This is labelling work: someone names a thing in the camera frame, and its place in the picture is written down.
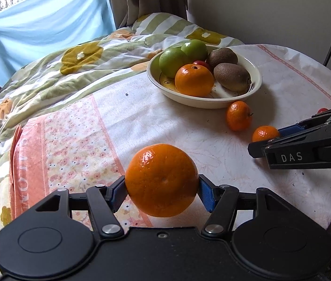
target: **brown kiwi fruit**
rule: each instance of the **brown kiwi fruit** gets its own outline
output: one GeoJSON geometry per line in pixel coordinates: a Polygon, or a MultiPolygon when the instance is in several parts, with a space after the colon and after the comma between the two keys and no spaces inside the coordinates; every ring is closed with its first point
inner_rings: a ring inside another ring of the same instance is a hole
{"type": "Polygon", "coordinates": [[[237,55],[230,48],[218,48],[213,50],[207,56],[207,63],[210,65],[211,70],[213,71],[215,66],[220,63],[233,63],[237,64],[238,58],[237,55]]]}
{"type": "Polygon", "coordinates": [[[251,84],[249,72],[238,64],[220,63],[214,68],[213,73],[217,82],[234,92],[247,91],[251,84]]]}

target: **fruit bowl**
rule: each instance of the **fruit bowl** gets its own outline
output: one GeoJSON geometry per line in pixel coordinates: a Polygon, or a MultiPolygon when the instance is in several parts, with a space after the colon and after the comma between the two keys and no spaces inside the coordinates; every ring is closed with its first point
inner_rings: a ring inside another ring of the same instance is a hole
{"type": "MultiPolygon", "coordinates": [[[[212,50],[218,49],[217,46],[206,46],[209,53],[212,50]]],[[[262,85],[262,75],[260,74],[258,68],[244,56],[236,52],[234,46],[229,48],[236,53],[238,57],[238,64],[242,65],[250,73],[251,85],[249,86],[249,91],[244,94],[230,91],[220,85],[220,83],[216,80],[211,93],[207,97],[194,97],[179,93],[174,85],[174,80],[166,77],[159,68],[159,57],[163,52],[155,55],[150,60],[150,63],[147,65],[146,72],[151,82],[159,88],[165,96],[178,103],[202,109],[225,108],[228,107],[231,102],[237,100],[245,101],[246,98],[258,91],[262,85]]]]}

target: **light blue curtain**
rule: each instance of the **light blue curtain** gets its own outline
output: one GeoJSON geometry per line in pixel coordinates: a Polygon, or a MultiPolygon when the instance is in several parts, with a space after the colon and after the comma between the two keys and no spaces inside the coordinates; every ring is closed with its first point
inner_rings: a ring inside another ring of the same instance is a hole
{"type": "Polygon", "coordinates": [[[54,51],[114,31],[108,0],[23,0],[0,11],[0,86],[54,51]]]}

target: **red cherry tomato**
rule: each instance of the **red cherry tomato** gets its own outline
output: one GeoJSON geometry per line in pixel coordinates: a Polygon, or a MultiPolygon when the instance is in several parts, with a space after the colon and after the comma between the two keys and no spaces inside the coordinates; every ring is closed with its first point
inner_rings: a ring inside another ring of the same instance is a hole
{"type": "Polygon", "coordinates": [[[328,109],[327,108],[321,108],[321,109],[319,109],[319,111],[317,112],[317,114],[323,113],[325,111],[328,111],[328,109]]]}
{"type": "Polygon", "coordinates": [[[211,68],[210,68],[209,64],[204,62],[204,61],[197,60],[197,61],[194,61],[193,63],[198,64],[198,65],[202,65],[203,67],[206,67],[209,71],[211,71],[211,68]]]}

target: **screw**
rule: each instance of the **screw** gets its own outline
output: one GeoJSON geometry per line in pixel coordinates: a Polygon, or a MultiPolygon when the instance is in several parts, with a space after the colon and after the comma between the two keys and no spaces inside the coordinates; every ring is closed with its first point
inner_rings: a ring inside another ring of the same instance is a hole
{"type": "Polygon", "coordinates": [[[121,227],[116,224],[107,224],[102,227],[102,231],[106,234],[118,233],[121,230],[121,227]]]}
{"type": "Polygon", "coordinates": [[[218,224],[211,224],[211,225],[207,225],[204,230],[206,230],[206,232],[208,233],[218,234],[224,230],[224,227],[218,224]]]}
{"type": "Polygon", "coordinates": [[[165,239],[165,238],[167,238],[167,237],[168,237],[168,234],[166,234],[166,233],[164,233],[164,232],[161,232],[161,233],[158,234],[158,238],[159,238],[159,239],[165,239]]]}

